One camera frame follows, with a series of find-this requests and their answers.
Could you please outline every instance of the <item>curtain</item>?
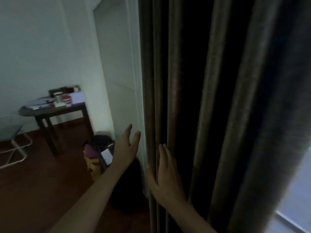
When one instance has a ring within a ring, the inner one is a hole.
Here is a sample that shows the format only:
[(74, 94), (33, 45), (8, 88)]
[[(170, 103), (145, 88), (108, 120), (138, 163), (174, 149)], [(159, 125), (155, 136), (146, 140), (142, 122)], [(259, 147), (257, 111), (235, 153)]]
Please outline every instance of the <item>curtain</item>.
[[(218, 232), (263, 232), (311, 141), (311, 0), (139, 0), (146, 146)], [(151, 232), (181, 232), (152, 194)]]

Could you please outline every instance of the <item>table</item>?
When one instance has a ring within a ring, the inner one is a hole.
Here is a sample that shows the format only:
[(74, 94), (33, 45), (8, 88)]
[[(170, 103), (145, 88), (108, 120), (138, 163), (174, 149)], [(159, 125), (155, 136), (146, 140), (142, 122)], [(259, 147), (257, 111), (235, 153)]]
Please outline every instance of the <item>table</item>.
[[(58, 116), (58, 115), (62, 115), (62, 114), (67, 114), (67, 113), (79, 111), (79, 110), (82, 111), (84, 122), (85, 122), (87, 132), (88, 132), (88, 136), (89, 136), (89, 139), (91, 139), (94, 136), (94, 133), (92, 130), (90, 118), (89, 118), (89, 115), (87, 113), (87, 109), (86, 109), (84, 102), (73, 104), (70, 107), (62, 106), (62, 107), (55, 108), (55, 107), (51, 106), (51, 107), (45, 107), (45, 108), (41, 108), (41, 109), (37, 109), (37, 110), (32, 110), (32, 109), (29, 109), (25, 106), (22, 106), (18, 110), (18, 114), (20, 116), (34, 117), (36, 119), (37, 124), (40, 127), (40, 129), (43, 133), (43, 136), (44, 136), (46, 142), (48, 143), (48, 146), (49, 146), (52, 154), (57, 155), (58, 151), (54, 145), (54, 142), (53, 142), (50, 134), (52, 135), (52, 137), (54, 139), (58, 139), (58, 136), (57, 136), (55, 129), (53, 128), (50, 117), (54, 117), (54, 116)], [(43, 119), (45, 119), (49, 130), (45, 127)]]

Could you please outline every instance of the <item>wooden floor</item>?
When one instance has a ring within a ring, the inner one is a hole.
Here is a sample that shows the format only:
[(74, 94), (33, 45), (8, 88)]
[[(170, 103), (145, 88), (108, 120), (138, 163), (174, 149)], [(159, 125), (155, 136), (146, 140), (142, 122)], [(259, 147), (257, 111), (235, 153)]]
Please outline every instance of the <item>wooden floor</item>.
[[(59, 156), (39, 136), (25, 148), (27, 160), (0, 169), (0, 232), (45, 232), (91, 186), (82, 152), (86, 128), (76, 125), (58, 133), (66, 141)], [(5, 155), (0, 156), (2, 164)], [(132, 214), (108, 205), (95, 232), (150, 232), (147, 200)]]

